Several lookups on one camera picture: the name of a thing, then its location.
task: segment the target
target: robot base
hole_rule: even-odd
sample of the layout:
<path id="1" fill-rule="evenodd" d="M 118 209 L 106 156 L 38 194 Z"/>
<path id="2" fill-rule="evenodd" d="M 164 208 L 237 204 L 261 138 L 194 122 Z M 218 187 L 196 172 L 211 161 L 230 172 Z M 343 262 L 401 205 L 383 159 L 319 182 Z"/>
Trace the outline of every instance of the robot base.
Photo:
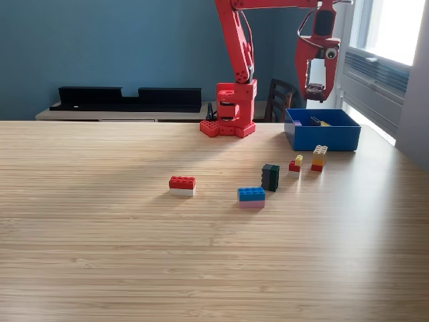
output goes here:
<path id="1" fill-rule="evenodd" d="M 204 120 L 200 123 L 200 131 L 210 138 L 217 136 L 237 136 L 238 138 L 245 138 L 256 130 L 256 124 L 250 123 L 244 129 L 233 126 L 222 126 L 219 121 Z"/>

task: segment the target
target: blue lego brick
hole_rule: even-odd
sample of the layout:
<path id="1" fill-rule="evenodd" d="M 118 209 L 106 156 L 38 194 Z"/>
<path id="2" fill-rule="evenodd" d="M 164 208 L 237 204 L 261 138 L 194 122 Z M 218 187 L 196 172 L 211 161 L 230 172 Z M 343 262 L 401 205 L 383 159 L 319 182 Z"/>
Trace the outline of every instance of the blue lego brick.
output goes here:
<path id="1" fill-rule="evenodd" d="M 239 201 L 260 201 L 265 200 L 265 191 L 263 188 L 239 188 L 237 191 Z"/>

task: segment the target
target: cable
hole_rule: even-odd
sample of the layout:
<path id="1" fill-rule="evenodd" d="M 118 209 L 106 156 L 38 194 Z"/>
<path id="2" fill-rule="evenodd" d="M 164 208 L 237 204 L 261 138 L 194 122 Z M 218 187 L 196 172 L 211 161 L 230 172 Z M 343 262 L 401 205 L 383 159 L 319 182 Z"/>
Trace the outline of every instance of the cable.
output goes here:
<path id="1" fill-rule="evenodd" d="M 335 4 L 337 4 L 337 3 L 350 3 L 350 4 L 353 4 L 353 0 L 336 0 L 336 1 L 334 1 L 332 4 L 333 4 L 333 5 L 335 5 Z M 322 46 L 320 46 L 320 45 L 318 45 L 318 44 L 315 44 L 314 42 L 311 42 L 310 40 L 307 40 L 306 38 L 304 38 L 304 37 L 302 37 L 302 36 L 301 36 L 302 28 L 304 28 L 305 24 L 306 24 L 306 23 L 307 23 L 307 21 L 308 21 L 308 18 L 310 18 L 310 16 L 311 16 L 315 11 L 317 11 L 318 9 L 319 9 L 319 7 L 318 7 L 317 9 L 315 9 L 315 10 L 310 11 L 310 12 L 307 14 L 307 16 L 304 18 L 304 21 L 301 23 L 300 27 L 298 28 L 298 37 L 299 37 L 299 38 L 301 38 L 302 40 L 304 40 L 305 42 L 307 42 L 308 44 L 312 45 L 312 46 L 315 46 L 315 47 L 317 47 L 317 48 L 323 48 Z"/>
<path id="2" fill-rule="evenodd" d="M 254 63 L 254 64 L 255 64 L 255 55 L 254 55 L 254 53 L 253 53 L 253 36 L 252 36 L 252 31 L 251 31 L 251 29 L 250 29 L 249 22 L 247 21 L 247 18 L 246 18 L 246 16 L 245 16 L 245 14 L 244 14 L 243 10 L 240 10 L 240 13 L 241 13 L 241 15 L 243 16 L 243 19 L 244 19 L 244 21 L 245 21 L 245 23 L 246 23 L 246 26 L 247 26 L 247 32 L 249 32 L 250 55 L 251 55 L 251 57 L 252 57 L 252 63 Z"/>

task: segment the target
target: pink lego brick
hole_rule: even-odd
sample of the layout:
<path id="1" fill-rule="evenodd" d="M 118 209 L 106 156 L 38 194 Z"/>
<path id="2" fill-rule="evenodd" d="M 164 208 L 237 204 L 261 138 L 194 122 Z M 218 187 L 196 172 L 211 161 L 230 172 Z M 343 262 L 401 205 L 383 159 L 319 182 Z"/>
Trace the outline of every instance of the pink lego brick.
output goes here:
<path id="1" fill-rule="evenodd" d="M 265 200 L 259 201 L 240 201 L 240 208 L 264 208 Z"/>

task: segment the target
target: yellow lego brick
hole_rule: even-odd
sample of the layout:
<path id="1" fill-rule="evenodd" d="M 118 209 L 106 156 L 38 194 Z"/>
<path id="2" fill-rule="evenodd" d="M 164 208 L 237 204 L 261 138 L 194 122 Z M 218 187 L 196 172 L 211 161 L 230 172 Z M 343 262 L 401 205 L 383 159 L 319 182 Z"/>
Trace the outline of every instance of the yellow lego brick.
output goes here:
<path id="1" fill-rule="evenodd" d="M 311 164 L 313 166 L 324 166 L 324 160 L 313 159 L 313 161 L 311 162 Z"/>
<path id="2" fill-rule="evenodd" d="M 313 160 L 325 160 L 327 146 L 317 146 L 313 152 Z"/>
<path id="3" fill-rule="evenodd" d="M 304 159 L 303 156 L 297 156 L 295 159 L 295 165 L 296 166 L 301 166 L 302 165 L 302 159 Z"/>

